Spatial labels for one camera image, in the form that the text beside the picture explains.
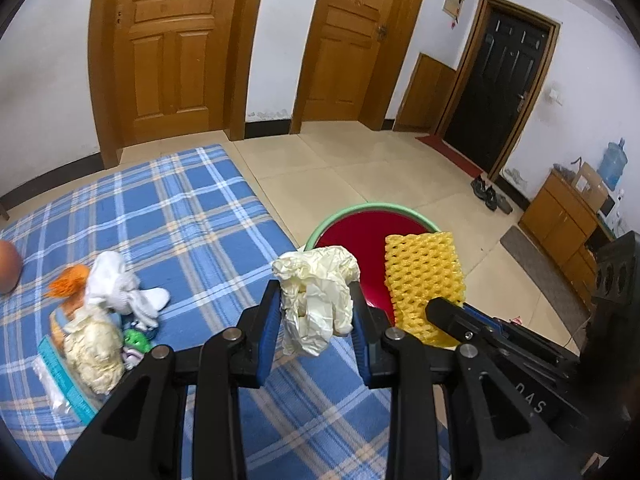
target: wooden door frame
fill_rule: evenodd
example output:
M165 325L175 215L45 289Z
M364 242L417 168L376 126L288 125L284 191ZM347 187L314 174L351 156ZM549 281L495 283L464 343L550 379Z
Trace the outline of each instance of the wooden door frame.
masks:
M300 133L302 113L311 91L314 68L318 62L322 26L329 0L316 0L306 37L305 53L300 68L296 101L291 117L290 134ZM381 130L414 33L422 0L393 0L387 20L387 37L380 45L358 120L371 130Z
M116 102L113 39L117 0L91 0L88 32L89 90L105 168L120 163L122 124ZM230 140L244 138L249 67L260 0L236 0L226 58L223 128Z
M471 32L469 33L468 40L466 40L466 46L462 53L458 70L456 71L456 79L451 95L449 96L447 105L433 133L433 135L438 136L441 139L444 139L447 129L451 124L451 120L453 119L453 115L458 108L458 104L460 104L460 98L465 91L466 84L469 81L473 66L476 62L476 58L478 57L478 52L482 46L484 31L492 10L509 14L510 16L524 20L535 27L548 30L548 40L546 42L545 50L542 53L538 72L533 79L531 91L524 101L522 110L520 111L511 133L507 137L507 140L500 151L500 155L487 174L489 180L494 180L498 177L500 170L504 167L509 155L511 155L511 152L516 145L516 142L518 142L525 124L527 124L527 120L529 119L533 107L538 100L540 92L542 91L546 74L549 70L549 66L551 65L551 59L556 50L558 35L560 34L560 24L558 22L534 12L533 10L527 9L526 7L522 7L507 0L480 0L478 2L478 8L476 9L476 16L471 27Z

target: blue water jug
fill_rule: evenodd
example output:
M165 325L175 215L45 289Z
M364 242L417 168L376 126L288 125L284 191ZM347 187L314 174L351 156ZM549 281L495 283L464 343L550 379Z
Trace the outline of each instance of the blue water jug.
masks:
M598 174L607 184L607 187L614 191L616 185L622 176L622 172L625 169L627 163L625 152L622 148L625 146L625 139L620 139L619 144L613 142L609 143L607 151L604 152L604 157L598 168Z

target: blue plaid bedsheet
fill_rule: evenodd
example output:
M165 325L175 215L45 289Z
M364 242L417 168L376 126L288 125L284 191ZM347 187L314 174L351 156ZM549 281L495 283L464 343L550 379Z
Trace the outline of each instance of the blue plaid bedsheet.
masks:
M273 259L294 249L220 145L103 177L19 219L0 238L24 258L18 287L0 296L0 415L49 476L83 430L73 417L51 412L31 369L59 303L43 293L65 267L120 251L142 288L171 293L154 342L179 350L235 325L262 297ZM364 387L350 338L334 338L316 359L284 356L278 343L266 385L240 397L252 480L384 477L390 392ZM183 479L191 477L193 403L194 390Z

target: white wall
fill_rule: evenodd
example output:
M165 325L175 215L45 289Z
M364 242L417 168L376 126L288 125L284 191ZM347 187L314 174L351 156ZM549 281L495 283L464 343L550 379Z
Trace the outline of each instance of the white wall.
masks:
M316 0L261 0L249 72L246 120L288 119Z
M433 57L453 69L458 67L466 38L471 30L478 0L465 0L458 24L454 29L451 28L451 16L442 10L444 1L422 0L414 34L386 112L386 117L389 119L394 119L398 114L400 103L420 53Z
M100 151L89 95L91 0L26 0L0 40L0 196Z
M640 232L640 48L568 0L510 0L561 23L543 91L503 175L533 199L555 162L579 156L598 167L609 141L625 137L622 212ZM562 106L545 98L551 87ZM514 179L513 170L519 177Z

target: bolt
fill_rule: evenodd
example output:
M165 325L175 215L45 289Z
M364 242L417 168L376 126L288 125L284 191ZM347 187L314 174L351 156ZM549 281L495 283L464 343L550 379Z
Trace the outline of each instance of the bolt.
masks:
M238 341L238 339L242 337L242 330L238 327L232 326L222 333L222 337L227 341Z
M460 353L467 359L473 359L478 355L478 349L469 343L464 343L460 345Z
M170 348L167 345L154 346L151 349L151 357L154 359L164 359L169 355Z
M397 326L390 326L385 330L385 335L393 341L400 341L404 337L404 330Z

